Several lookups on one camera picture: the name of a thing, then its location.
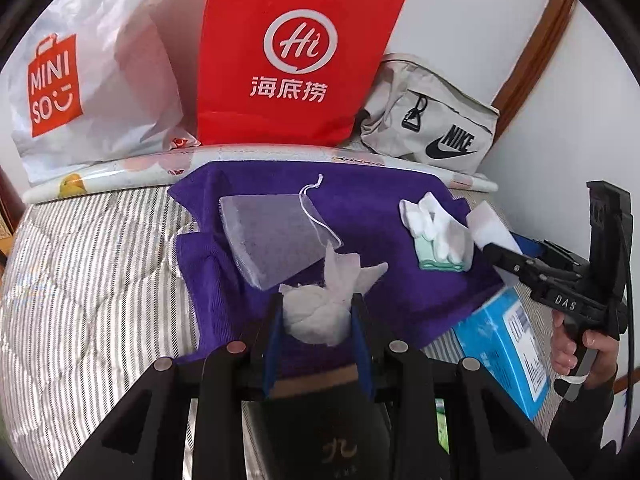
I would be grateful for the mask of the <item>wooden nightstand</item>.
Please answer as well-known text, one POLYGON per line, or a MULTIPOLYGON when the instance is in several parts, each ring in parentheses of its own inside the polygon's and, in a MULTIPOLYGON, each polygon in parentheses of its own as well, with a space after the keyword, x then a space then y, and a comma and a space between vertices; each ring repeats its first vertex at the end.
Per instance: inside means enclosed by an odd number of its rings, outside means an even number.
POLYGON ((0 169, 0 214, 1 214, 1 271, 8 263, 9 254, 14 244, 15 232, 25 211, 20 196, 15 191, 3 169, 0 169))

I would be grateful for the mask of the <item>green wet wipes pack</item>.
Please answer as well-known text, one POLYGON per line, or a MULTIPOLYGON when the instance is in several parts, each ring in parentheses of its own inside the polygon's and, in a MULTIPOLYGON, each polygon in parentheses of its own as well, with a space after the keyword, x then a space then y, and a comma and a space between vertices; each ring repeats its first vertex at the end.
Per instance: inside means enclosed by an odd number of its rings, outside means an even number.
POLYGON ((445 402, 442 399, 435 400, 438 442, 446 453, 449 452, 448 428, 446 419, 445 402))

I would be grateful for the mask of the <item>striped quilted mattress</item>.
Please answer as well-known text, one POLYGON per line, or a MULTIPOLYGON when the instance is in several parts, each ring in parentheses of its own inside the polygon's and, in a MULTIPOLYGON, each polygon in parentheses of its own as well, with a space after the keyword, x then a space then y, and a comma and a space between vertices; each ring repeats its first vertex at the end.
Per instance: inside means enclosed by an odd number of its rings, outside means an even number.
MULTIPOLYGON (((394 200, 355 221, 354 200, 325 188, 310 198, 345 252, 390 266, 371 311, 429 356, 457 359, 454 326, 504 289, 487 261, 423 271, 394 200)), ((265 315, 268 294, 235 266, 204 276, 212 222, 163 187, 26 210, 1 285, 1 415, 32 477, 56 478, 154 360, 215 349, 265 315)))

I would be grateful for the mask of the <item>red paper shopping bag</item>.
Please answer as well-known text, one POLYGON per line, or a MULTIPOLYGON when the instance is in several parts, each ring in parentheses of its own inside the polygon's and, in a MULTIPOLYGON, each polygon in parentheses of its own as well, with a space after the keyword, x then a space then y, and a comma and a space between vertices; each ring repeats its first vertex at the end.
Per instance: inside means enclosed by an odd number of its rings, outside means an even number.
POLYGON ((196 107, 200 141, 345 141, 404 2, 206 0, 196 107))

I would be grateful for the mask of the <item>grey Nike pouch bag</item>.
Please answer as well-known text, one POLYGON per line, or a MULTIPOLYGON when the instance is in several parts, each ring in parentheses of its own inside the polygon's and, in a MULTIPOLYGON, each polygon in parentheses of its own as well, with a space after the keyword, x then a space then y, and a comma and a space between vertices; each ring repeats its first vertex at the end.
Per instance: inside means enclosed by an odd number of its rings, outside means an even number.
POLYGON ((398 53, 383 56, 362 114, 367 150, 462 174, 476 173, 500 116, 420 58, 398 53))

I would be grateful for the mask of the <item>white tissue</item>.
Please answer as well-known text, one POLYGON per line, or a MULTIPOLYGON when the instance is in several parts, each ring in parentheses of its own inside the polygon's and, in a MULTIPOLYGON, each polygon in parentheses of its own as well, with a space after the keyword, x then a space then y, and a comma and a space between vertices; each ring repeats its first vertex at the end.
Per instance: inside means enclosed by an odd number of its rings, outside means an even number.
POLYGON ((387 271, 387 262, 363 268, 356 252, 340 254, 329 244, 323 285, 280 285, 285 331, 303 344, 337 347, 349 334, 354 296, 365 295, 387 271))

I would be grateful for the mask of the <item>white sponge block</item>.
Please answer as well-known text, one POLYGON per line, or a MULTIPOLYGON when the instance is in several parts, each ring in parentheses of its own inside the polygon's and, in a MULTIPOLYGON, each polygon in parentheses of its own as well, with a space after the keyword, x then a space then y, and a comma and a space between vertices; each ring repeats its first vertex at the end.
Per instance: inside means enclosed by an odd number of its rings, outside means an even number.
POLYGON ((467 268, 471 266, 475 247, 483 249, 490 243, 523 255, 509 229, 487 202, 481 202, 466 215, 466 230, 463 261, 467 268))

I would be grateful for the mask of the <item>blue white tissue box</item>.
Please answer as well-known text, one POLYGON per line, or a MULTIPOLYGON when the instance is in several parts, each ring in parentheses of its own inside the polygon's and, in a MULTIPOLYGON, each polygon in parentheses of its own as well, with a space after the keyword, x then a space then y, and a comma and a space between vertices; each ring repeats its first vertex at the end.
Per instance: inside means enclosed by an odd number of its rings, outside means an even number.
POLYGON ((454 326, 465 356, 479 360, 530 419, 549 390, 547 367, 532 322, 512 287, 454 326))

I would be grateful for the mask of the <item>white Miniso plastic bag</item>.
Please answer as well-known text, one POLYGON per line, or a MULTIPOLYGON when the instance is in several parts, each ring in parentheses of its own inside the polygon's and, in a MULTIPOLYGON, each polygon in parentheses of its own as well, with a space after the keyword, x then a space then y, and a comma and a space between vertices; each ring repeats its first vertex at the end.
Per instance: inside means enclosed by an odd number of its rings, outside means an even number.
POLYGON ((160 0, 53 0, 1 79, 32 185, 97 162, 195 148, 152 13, 160 0))

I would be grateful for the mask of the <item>purple towel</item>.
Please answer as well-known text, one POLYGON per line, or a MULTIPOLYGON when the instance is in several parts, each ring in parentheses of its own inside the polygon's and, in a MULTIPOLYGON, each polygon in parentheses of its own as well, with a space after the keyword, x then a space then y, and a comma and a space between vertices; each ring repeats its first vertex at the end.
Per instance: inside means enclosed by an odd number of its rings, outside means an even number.
POLYGON ((284 214, 269 211, 256 221, 263 233, 275 223, 278 255, 295 257, 309 244, 323 255, 326 242, 300 208, 299 193, 318 183, 309 198, 312 213, 330 229, 329 240, 342 254, 356 254, 365 268, 385 262, 387 272, 364 296, 372 316, 394 335, 422 349, 462 321, 502 289, 503 281, 477 252, 466 272, 420 269, 409 231, 398 210, 401 200, 418 202, 426 193, 457 221, 470 211, 441 180, 429 174, 323 162, 211 162, 181 179, 169 196, 198 228, 176 239, 176 256, 194 307, 200 339, 191 360, 239 338, 262 320, 272 292, 250 286, 235 264, 224 234, 219 201, 226 196, 291 197, 284 214))

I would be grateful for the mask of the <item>brown wooden door frame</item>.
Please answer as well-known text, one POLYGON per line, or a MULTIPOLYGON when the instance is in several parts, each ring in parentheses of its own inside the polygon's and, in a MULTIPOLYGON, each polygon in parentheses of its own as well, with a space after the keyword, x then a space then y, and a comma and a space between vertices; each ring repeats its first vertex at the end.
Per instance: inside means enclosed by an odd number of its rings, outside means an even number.
POLYGON ((548 67, 565 34, 576 0, 548 0, 510 76, 492 106, 500 110, 495 142, 506 132, 548 67))

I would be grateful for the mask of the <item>white socks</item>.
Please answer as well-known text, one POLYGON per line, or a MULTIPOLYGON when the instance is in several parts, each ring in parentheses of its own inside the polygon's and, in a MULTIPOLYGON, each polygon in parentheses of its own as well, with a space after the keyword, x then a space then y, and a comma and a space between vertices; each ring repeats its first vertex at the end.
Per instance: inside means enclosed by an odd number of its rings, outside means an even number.
POLYGON ((426 193, 417 203, 401 200, 398 209, 402 225, 413 238, 421 270, 466 272, 471 269, 472 235, 433 193, 426 193))

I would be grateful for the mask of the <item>white mesh drawstring pouch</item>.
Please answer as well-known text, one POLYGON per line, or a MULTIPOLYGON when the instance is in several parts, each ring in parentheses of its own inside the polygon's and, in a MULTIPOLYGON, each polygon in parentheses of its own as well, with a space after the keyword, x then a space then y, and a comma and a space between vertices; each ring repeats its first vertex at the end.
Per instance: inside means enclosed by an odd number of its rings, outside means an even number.
POLYGON ((342 246, 304 185, 296 194, 224 196, 219 213, 236 266, 250 286, 268 290, 322 260, 326 246, 342 246))

